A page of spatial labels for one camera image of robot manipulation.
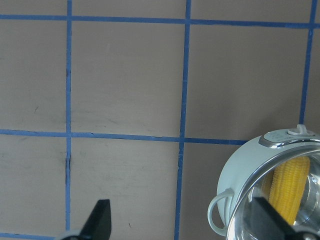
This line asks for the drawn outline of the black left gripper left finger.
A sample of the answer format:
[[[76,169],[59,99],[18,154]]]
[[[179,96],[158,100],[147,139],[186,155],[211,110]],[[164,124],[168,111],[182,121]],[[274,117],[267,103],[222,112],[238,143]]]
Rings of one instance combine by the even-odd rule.
[[[109,240],[112,232],[111,203],[100,199],[95,204],[77,240]]]

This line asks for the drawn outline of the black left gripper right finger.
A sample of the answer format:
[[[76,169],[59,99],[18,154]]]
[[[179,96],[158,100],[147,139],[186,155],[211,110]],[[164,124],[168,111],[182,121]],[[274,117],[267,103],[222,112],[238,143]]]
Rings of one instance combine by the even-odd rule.
[[[251,201],[251,232],[258,240],[303,240],[263,197]]]

